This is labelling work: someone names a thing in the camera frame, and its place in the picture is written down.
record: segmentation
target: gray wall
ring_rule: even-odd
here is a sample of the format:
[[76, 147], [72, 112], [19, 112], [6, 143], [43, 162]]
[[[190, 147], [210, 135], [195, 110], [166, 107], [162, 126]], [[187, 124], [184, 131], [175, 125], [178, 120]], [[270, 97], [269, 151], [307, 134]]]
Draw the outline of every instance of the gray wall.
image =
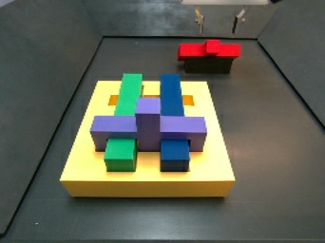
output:
[[259, 42], [325, 125], [325, 1], [286, 0]]
[[79, 0], [0, 8], [0, 234], [100, 40]]
[[[178, 0], [83, 0], [87, 11], [104, 36], [199, 36], [194, 6]], [[202, 6], [203, 37], [258, 38], [281, 4], [250, 7], [246, 22], [232, 23], [242, 6]]]

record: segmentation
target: block structure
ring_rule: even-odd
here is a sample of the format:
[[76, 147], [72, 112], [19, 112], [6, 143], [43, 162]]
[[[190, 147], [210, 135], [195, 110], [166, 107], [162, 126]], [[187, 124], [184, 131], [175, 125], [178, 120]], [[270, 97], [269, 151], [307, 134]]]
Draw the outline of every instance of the block structure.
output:
[[[113, 111], [116, 116], [135, 115], [140, 90], [142, 74], [123, 74], [117, 103]], [[108, 139], [104, 154], [107, 171], [135, 171], [136, 151], [136, 139]]]
[[178, 61], [184, 61], [186, 73], [228, 74], [239, 52], [239, 45], [220, 44], [218, 40], [208, 40], [204, 44], [179, 44]]
[[[150, 81], [142, 84], [143, 94], [160, 94], [159, 82]], [[203, 152], [190, 152], [188, 172], [162, 172], [159, 152], [138, 152], [135, 172], [105, 171], [104, 152], [93, 151], [88, 129], [95, 116], [113, 115], [113, 108], [103, 101], [111, 95], [117, 95], [120, 81], [99, 81], [60, 178], [71, 196], [184, 197], [228, 194], [235, 176], [208, 86], [206, 82], [182, 82], [180, 85], [183, 94], [192, 96], [195, 103], [195, 106], [184, 107], [184, 115], [204, 117], [208, 131]]]
[[[162, 119], [163, 116], [183, 117], [184, 106], [178, 74], [160, 76]], [[188, 140], [175, 138], [162, 139], [160, 143], [160, 170], [162, 172], [186, 172], [188, 169]]]

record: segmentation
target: white object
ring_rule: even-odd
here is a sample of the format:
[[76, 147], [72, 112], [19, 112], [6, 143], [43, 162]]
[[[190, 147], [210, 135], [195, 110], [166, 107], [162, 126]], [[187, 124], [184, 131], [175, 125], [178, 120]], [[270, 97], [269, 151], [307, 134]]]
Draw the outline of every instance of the white object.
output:
[[179, 0], [184, 5], [266, 5], [269, 0]]

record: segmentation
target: black block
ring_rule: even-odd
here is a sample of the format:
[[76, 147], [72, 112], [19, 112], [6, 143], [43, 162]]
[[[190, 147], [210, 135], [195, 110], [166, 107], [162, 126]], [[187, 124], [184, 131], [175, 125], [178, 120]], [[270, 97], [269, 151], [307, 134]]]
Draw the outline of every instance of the black block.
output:
[[188, 57], [184, 61], [186, 73], [230, 73], [234, 58]]

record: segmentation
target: building block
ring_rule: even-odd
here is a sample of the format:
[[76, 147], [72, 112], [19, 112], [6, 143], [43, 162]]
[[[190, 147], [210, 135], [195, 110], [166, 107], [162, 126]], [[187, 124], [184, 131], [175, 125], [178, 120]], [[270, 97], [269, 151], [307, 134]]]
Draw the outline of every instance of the building block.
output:
[[206, 55], [206, 47], [202, 44], [179, 44], [178, 61], [184, 61], [188, 56], [202, 57]]
[[162, 140], [188, 140], [188, 151], [203, 151], [207, 126], [203, 117], [160, 117]]
[[238, 44], [208, 40], [204, 44], [179, 44], [178, 60], [184, 61], [186, 73], [228, 74], [239, 53]]
[[[160, 95], [160, 82], [142, 82], [143, 94]], [[204, 117], [207, 137], [203, 152], [190, 152], [187, 172], [160, 172], [160, 153], [138, 152], [135, 172], [105, 172], [104, 153], [93, 151], [88, 129], [93, 116], [113, 115], [107, 98], [117, 95], [120, 81], [99, 81], [77, 136], [67, 158], [60, 182], [71, 196], [100, 197], [188, 197], [226, 196], [235, 176], [207, 82], [180, 83], [182, 92], [192, 96], [194, 106], [186, 106], [187, 117]]]
[[135, 116], [95, 116], [89, 128], [96, 151], [104, 151], [107, 139], [135, 139], [138, 137]]
[[[180, 89], [180, 77], [178, 74], [163, 74], [160, 76], [160, 82], [162, 116], [183, 117], [184, 106]], [[179, 155], [178, 153], [168, 153], [171, 150], [170, 144], [176, 145], [174, 151], [179, 150]], [[187, 165], [184, 164], [188, 162], [187, 140], [162, 141], [160, 154], [162, 171], [186, 171]]]
[[234, 58], [188, 57], [184, 61], [186, 73], [218, 73], [228, 74]]
[[136, 108], [138, 150], [160, 151], [160, 99], [139, 98]]
[[160, 76], [162, 116], [184, 116], [180, 77], [178, 74]]
[[162, 140], [160, 171], [186, 172], [188, 160], [187, 140]]
[[[142, 74], [123, 74], [117, 102], [113, 110], [116, 116], [134, 116], [136, 102], [142, 91]], [[104, 161], [107, 170], [115, 172], [136, 170], [136, 140], [108, 139]]]
[[115, 115], [134, 116], [142, 90], [142, 74], [123, 74], [121, 86], [115, 107]]
[[218, 55], [219, 46], [220, 46], [219, 40], [207, 40], [204, 44], [206, 55], [208, 56]]
[[216, 57], [237, 58], [241, 54], [241, 47], [238, 44], [219, 45]]
[[136, 170], [136, 140], [109, 139], [104, 154], [107, 171], [134, 172]]

